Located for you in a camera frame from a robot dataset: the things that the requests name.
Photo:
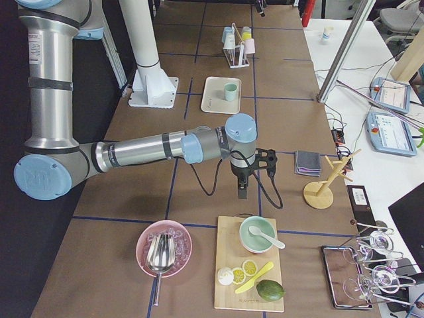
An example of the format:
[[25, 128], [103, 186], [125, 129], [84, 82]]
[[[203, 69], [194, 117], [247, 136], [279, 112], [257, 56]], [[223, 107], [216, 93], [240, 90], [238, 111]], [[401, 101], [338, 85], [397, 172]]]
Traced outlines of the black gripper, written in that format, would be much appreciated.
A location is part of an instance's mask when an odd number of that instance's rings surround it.
[[249, 167], [238, 167], [231, 163], [231, 171], [237, 177], [237, 195], [239, 199], [247, 198], [247, 185], [249, 176], [254, 173], [254, 169]]

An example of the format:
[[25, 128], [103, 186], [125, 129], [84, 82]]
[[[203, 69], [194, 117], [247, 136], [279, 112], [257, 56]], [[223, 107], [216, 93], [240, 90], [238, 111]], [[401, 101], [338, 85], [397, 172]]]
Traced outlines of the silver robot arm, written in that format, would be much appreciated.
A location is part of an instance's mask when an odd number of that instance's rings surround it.
[[19, 1], [28, 30], [32, 134], [14, 178], [28, 196], [51, 200], [112, 168], [182, 157], [195, 164], [221, 158], [231, 162], [243, 190], [259, 167], [256, 123], [244, 113], [223, 127], [166, 132], [120, 142], [80, 144], [72, 134], [72, 44], [100, 39], [105, 26], [100, 1]]

